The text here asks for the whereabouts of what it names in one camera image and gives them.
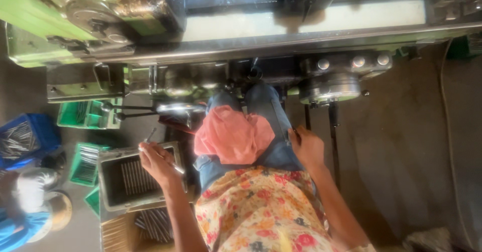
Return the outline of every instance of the blue plastic bin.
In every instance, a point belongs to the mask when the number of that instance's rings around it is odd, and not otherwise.
[[[0,168],[7,170],[21,168],[33,159],[42,159],[60,147],[60,137],[58,136],[51,119],[46,114],[22,113],[16,119],[11,120],[7,124],[0,127],[0,134],[9,128],[20,125],[25,121],[27,121],[30,125],[33,134],[39,143],[39,148],[37,150],[28,152],[15,160],[3,159],[3,157],[0,156]]]

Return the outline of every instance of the floral shirt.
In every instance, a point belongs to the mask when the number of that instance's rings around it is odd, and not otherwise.
[[[336,252],[303,171],[258,166],[228,172],[201,195],[196,218],[212,251]]]

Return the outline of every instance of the metal box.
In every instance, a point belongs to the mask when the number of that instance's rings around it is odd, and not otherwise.
[[[159,145],[172,154],[178,166],[184,168],[177,141]],[[100,152],[98,165],[107,211],[115,212],[165,200],[159,184],[142,168],[136,147]],[[184,192],[186,187],[186,180],[183,180]]]

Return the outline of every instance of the blue jeans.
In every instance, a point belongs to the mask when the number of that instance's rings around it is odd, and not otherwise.
[[[244,98],[248,113],[256,113],[266,118],[273,129],[275,137],[267,150],[252,165],[223,165],[218,157],[210,158],[201,155],[194,163],[199,171],[202,193],[217,179],[229,171],[245,169],[252,166],[282,169],[286,171],[301,171],[304,167],[293,152],[288,137],[290,121],[280,104],[280,97],[276,90],[263,82],[254,85]],[[229,105],[235,111],[242,112],[238,99],[227,92],[220,92],[208,101],[206,114],[210,108]]]

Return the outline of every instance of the hand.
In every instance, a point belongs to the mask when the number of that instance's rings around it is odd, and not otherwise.
[[[313,170],[326,169],[324,163],[325,144],[316,134],[303,126],[298,126],[296,132],[290,128],[288,134],[290,135],[294,154],[296,154],[308,173],[311,174]]]
[[[142,167],[159,183],[166,191],[171,185],[180,185],[181,176],[170,165],[174,163],[174,157],[155,142],[140,143],[139,152]]]

